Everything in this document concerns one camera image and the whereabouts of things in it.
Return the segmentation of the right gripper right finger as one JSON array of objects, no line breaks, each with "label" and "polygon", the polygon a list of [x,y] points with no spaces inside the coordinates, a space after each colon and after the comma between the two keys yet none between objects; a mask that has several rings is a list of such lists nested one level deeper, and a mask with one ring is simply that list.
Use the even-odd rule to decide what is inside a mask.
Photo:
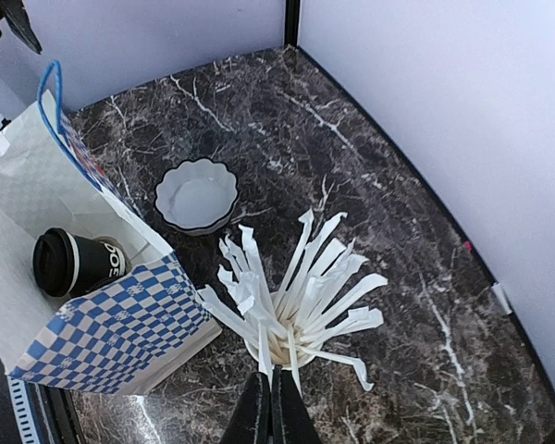
[{"label": "right gripper right finger", "polygon": [[271,423],[273,443],[319,444],[319,436],[292,372],[281,365],[276,365],[272,374]]}]

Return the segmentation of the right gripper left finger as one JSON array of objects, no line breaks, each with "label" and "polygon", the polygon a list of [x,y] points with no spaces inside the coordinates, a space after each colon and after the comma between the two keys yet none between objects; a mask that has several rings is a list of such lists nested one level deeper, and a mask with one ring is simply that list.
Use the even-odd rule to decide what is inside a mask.
[{"label": "right gripper left finger", "polygon": [[271,390],[264,373],[250,374],[220,444],[267,444],[270,439]]}]

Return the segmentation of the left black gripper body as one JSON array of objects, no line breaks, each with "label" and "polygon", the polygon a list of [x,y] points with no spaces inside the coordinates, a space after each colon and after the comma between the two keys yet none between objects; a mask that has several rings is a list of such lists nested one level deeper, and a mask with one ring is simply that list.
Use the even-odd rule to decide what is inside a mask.
[{"label": "left black gripper body", "polygon": [[0,0],[0,79],[22,93],[23,82],[36,80],[38,75],[22,54],[24,44],[34,54],[42,54],[41,43],[31,27],[23,1]]}]

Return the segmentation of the checkered paper takeout bag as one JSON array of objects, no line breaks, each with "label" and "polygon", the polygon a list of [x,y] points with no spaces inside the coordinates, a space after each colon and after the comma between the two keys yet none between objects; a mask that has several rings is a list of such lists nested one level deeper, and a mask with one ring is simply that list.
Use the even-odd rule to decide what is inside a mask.
[{"label": "checkered paper takeout bag", "polygon": [[61,103],[41,81],[0,131],[0,360],[33,384],[144,395],[220,327]]}]

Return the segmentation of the brown cardboard cup carrier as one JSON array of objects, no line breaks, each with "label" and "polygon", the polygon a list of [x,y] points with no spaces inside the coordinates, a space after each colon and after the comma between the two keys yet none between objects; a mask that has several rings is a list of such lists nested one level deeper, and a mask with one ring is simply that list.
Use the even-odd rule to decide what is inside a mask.
[{"label": "brown cardboard cup carrier", "polygon": [[110,237],[100,237],[97,240],[103,244],[107,253],[108,276],[120,278],[128,274],[131,270],[131,263],[121,244]]}]

